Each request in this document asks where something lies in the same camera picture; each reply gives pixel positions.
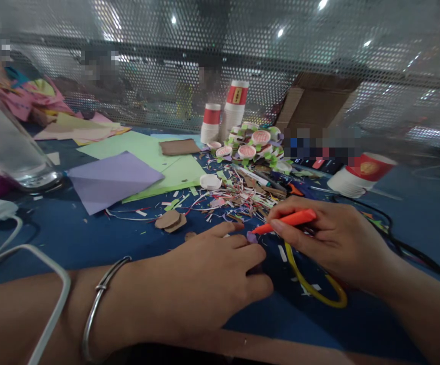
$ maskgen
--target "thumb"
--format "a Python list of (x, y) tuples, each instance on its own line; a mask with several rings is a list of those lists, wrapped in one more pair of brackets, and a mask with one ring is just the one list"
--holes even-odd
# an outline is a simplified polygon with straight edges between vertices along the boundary
[(299, 229), (285, 224), (280, 220), (272, 220), (270, 226), (279, 236), (284, 238), (287, 243), (299, 252), (304, 253), (315, 261), (318, 261), (317, 259), (321, 258), (325, 247), (323, 243), (316, 238), (307, 236)]

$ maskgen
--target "orange marker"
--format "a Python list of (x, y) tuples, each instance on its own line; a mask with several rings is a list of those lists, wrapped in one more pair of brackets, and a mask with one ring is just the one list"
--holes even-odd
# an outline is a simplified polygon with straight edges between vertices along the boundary
[[(312, 209), (300, 210), (299, 212), (287, 215), (280, 219), (281, 222), (289, 224), (290, 226), (297, 226), (300, 224), (308, 223), (316, 219), (316, 213)], [(265, 224), (263, 226), (257, 227), (252, 231), (254, 234), (265, 234), (272, 232), (273, 229), (270, 224)]]

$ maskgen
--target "purple paper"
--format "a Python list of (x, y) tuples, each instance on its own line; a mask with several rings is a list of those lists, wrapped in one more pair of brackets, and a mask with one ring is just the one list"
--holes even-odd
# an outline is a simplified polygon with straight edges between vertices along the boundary
[(89, 215), (145, 190), (164, 178), (128, 151), (67, 172)]

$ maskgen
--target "hand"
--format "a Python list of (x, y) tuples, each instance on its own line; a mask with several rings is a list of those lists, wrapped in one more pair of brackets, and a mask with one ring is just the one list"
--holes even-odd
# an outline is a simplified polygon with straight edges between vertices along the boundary
[[(314, 237), (289, 226), (279, 218), (311, 208), (317, 219), (308, 225)], [(290, 197), (274, 206), (267, 221), (279, 236), (299, 252), (314, 259), (330, 273), (374, 294), (382, 291), (400, 259), (372, 225), (354, 207)]]
[(128, 292), (120, 295), (131, 326), (125, 330), (142, 332), (135, 343), (174, 341), (219, 329), (241, 309), (271, 295), (267, 275), (246, 275), (265, 259), (262, 246), (241, 235), (223, 238), (242, 228), (221, 223), (171, 252), (120, 270), (122, 280), (129, 281), (124, 286)]

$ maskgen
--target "cable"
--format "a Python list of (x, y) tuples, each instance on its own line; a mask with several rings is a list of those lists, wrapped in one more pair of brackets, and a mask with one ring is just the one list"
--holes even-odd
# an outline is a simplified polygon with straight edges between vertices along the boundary
[(352, 198), (348, 198), (346, 196), (343, 195), (333, 195), (331, 196), (331, 200), (334, 203), (339, 203), (339, 201), (337, 201), (337, 198), (343, 198), (343, 199), (347, 199), (350, 200), (356, 204), (362, 205), (364, 207), (367, 207), (377, 213), (379, 213), (380, 215), (382, 215), (387, 222), (389, 223), (389, 228), (387, 230), (387, 232), (385, 232), (384, 230), (380, 229), (378, 226), (376, 226), (374, 223), (372, 223), (371, 221), (369, 221), (372, 226), (386, 239), (388, 239), (396, 248), (396, 253), (400, 256), (400, 257), (404, 257), (404, 252), (402, 251), (403, 249), (406, 250), (407, 252), (409, 252), (410, 254), (414, 255), (415, 257), (417, 257), (419, 260), (421, 260), (429, 269), (431, 269), (432, 271), (434, 271), (437, 274), (440, 274), (440, 265), (438, 265), (435, 261), (433, 261), (432, 258), (430, 258), (429, 256), (427, 256), (426, 254), (422, 253), (420, 250), (409, 246), (408, 244), (398, 240), (397, 238), (395, 238), (392, 234), (392, 226), (393, 226), (393, 221), (392, 218), (386, 214), (385, 212), (378, 210), (377, 208), (374, 208), (368, 204), (362, 203), (361, 201), (357, 201), (355, 199)]
[(12, 234), (10, 235), (10, 237), (7, 238), (7, 240), (0, 246), (0, 252), (2, 252), (3, 249), (5, 247), (7, 247), (10, 244), (10, 242), (13, 241), (13, 239), (18, 235), (18, 233), (22, 229), (23, 222), (22, 222), (22, 219), (20, 217), (18, 217), (16, 215), (12, 215), (10, 218), (14, 219), (17, 222), (17, 226), (13, 230)]
[(312, 296), (314, 296), (316, 299), (318, 299), (320, 302), (322, 302), (323, 304), (326, 304), (327, 306), (330, 306), (330, 307), (333, 307), (333, 308), (339, 308), (339, 309), (345, 308), (347, 306), (347, 302), (348, 302), (347, 294), (342, 289), (340, 284), (338, 284), (335, 281), (335, 279), (333, 279), (331, 277), (331, 275), (326, 274), (325, 277), (328, 280), (328, 282), (331, 284), (331, 286), (333, 286), (335, 291), (338, 293), (339, 300), (336, 302), (336, 301), (330, 300), (327, 297), (321, 295), (316, 289), (314, 289), (311, 286), (311, 284), (309, 284), (306, 281), (304, 276), (299, 271), (299, 269), (298, 269), (298, 267), (296, 265), (296, 260), (294, 259), (294, 254), (292, 253), (291, 245), (289, 243), (287, 243), (287, 242), (284, 242), (284, 245), (286, 246), (287, 260), (289, 261), (289, 264), (291, 265), (292, 270), (296, 274), (297, 279), (299, 280), (301, 285), (304, 286), (306, 291), (308, 293), (310, 293)]
[(46, 264), (52, 270), (54, 270), (62, 280), (62, 290), (61, 290), (61, 294), (59, 296), (59, 300), (57, 301), (57, 304), (54, 308), (54, 311), (52, 312), (52, 314), (47, 322), (47, 325), (44, 328), (44, 331), (42, 332), (41, 338), (39, 339), (39, 342), (37, 342), (37, 345), (36, 345), (35, 349), (33, 350), (32, 356), (30, 357), (30, 360), (27, 363), (27, 365), (38, 365), (39, 361), (42, 357), (42, 353), (44, 352), (44, 349), (46, 348), (47, 343), (49, 342), (49, 339), (52, 335), (52, 332), (54, 331), (54, 328), (56, 327), (56, 324), (57, 324), (57, 321), (61, 315), (62, 309), (64, 308), (64, 305), (66, 304), (67, 296), (69, 295), (69, 291), (71, 289), (71, 278), (67, 274), (66, 270), (64, 270), (56, 261), (52, 260), (46, 254), (44, 254), (42, 251), (40, 251), (37, 247), (32, 246), (32, 245), (28, 245), (28, 244), (16, 246), (14, 248), (9, 249), (8, 251), (5, 251), (4, 253), (1, 253), (0, 254), (0, 261), (6, 259), (7, 257), (13, 255), (15, 252), (17, 252), (21, 249), (26, 249), (26, 250), (32, 252), (44, 264)]

